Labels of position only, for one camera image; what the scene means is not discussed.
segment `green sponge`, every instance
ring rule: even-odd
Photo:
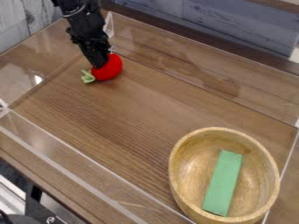
[[[212,214],[227,217],[230,202],[232,200],[235,187],[239,179],[239,171],[243,156],[223,150],[210,181],[202,209]]]

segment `round wooden bowl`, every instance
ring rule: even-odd
[[[228,217],[202,210],[220,150],[243,155]],[[188,134],[172,149],[168,171],[175,201],[196,223],[256,223],[276,201],[276,162],[264,146],[232,129],[207,128]]]

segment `small green item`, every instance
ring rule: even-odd
[[[212,214],[227,217],[232,200],[243,156],[223,150],[212,173],[202,209]]]
[[[86,84],[96,80],[95,76],[91,74],[91,71],[82,70],[82,73],[83,73],[83,76],[80,78],[83,79],[83,82]]]

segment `red object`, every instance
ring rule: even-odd
[[[107,64],[100,69],[92,67],[91,74],[95,76],[98,81],[108,81],[122,73],[122,70],[123,61],[116,54],[111,53],[108,55]]]

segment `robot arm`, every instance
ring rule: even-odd
[[[99,12],[99,0],[51,0],[60,7],[63,17],[70,21],[67,33],[79,45],[91,65],[99,69],[108,62],[111,45],[103,31],[106,20]]]

